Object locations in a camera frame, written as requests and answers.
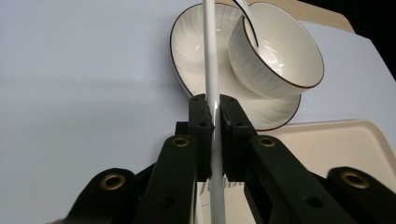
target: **white spoon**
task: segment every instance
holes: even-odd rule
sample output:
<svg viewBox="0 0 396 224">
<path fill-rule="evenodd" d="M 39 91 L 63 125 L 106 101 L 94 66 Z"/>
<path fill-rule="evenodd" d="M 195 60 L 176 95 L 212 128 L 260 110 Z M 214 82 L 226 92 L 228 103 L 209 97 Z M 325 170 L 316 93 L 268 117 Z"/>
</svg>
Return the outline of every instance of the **white spoon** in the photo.
<svg viewBox="0 0 396 224">
<path fill-rule="evenodd" d="M 280 68 L 279 62 L 277 61 L 274 53 L 269 50 L 269 48 L 264 44 L 263 36 L 260 36 L 258 31 L 258 26 L 254 20 L 253 13 L 250 10 L 250 6 L 248 5 L 246 0 L 233 0 L 236 5 L 241 9 L 245 18 L 247 19 L 251 32 L 253 33 L 253 37 L 256 44 L 256 50 L 258 51 L 260 57 L 278 74 L 282 74 L 282 70 Z"/>
</svg>

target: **white saucer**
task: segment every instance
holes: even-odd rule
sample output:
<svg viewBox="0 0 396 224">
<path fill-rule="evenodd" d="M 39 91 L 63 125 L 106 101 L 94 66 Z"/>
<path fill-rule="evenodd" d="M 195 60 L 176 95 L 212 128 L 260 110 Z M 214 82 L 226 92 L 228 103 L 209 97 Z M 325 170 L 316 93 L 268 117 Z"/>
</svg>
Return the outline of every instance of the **white saucer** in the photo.
<svg viewBox="0 0 396 224">
<path fill-rule="evenodd" d="M 236 7 L 216 4 L 220 94 L 237 99 L 256 130 L 272 130 L 291 120 L 297 112 L 301 95 L 288 99 L 266 98 L 238 82 L 230 65 L 228 43 L 233 26 L 241 15 Z M 202 4 L 189 7 L 178 16 L 172 28 L 170 45 L 177 77 L 188 95 L 205 93 Z"/>
</svg>

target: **spoon handle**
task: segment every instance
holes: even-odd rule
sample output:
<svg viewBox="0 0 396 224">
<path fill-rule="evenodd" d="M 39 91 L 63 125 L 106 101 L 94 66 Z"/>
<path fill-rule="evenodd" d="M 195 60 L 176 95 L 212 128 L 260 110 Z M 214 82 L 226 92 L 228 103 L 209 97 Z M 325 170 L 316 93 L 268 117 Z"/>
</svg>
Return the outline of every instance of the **spoon handle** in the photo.
<svg viewBox="0 0 396 224">
<path fill-rule="evenodd" d="M 256 22 L 254 21 L 253 13 L 251 12 L 247 1 L 245 1 L 245 0 L 233 0 L 233 1 L 236 3 L 236 5 L 239 7 L 239 9 L 241 9 L 242 13 L 244 14 L 245 18 L 247 19 L 247 21 L 250 25 L 250 28 L 253 32 L 254 40 L 256 42 L 256 47 L 258 48 L 259 40 L 257 38 L 256 31 L 255 31 L 255 28 L 257 27 L 257 25 L 256 25 Z"/>
</svg>

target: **white table surface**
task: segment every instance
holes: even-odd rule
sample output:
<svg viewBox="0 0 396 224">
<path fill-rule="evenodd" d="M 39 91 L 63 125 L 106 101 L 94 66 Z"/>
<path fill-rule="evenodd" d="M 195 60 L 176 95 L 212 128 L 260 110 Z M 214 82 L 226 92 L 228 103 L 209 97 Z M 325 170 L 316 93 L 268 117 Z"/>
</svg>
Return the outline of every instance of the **white table surface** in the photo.
<svg viewBox="0 0 396 224">
<path fill-rule="evenodd" d="M 0 223 L 65 217 L 98 173 L 156 161 L 188 118 L 169 36 L 198 3 L 0 3 Z M 396 83 L 371 41 L 304 26 L 326 72 L 290 123 L 368 119 L 395 150 Z"/>
</svg>

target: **beige tray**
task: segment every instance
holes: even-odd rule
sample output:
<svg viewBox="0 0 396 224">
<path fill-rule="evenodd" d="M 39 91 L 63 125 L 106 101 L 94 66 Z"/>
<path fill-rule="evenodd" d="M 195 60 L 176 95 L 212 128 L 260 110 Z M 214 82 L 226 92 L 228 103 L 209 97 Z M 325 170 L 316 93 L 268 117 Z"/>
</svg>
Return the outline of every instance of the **beige tray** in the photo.
<svg viewBox="0 0 396 224">
<path fill-rule="evenodd" d="M 311 172 L 325 177 L 330 169 L 350 166 L 375 177 L 396 192 L 396 159 L 382 132 L 370 121 L 349 120 L 286 125 L 270 132 Z M 210 223 L 207 183 L 199 184 L 204 223 Z M 225 181 L 227 223 L 255 223 L 243 183 Z"/>
</svg>

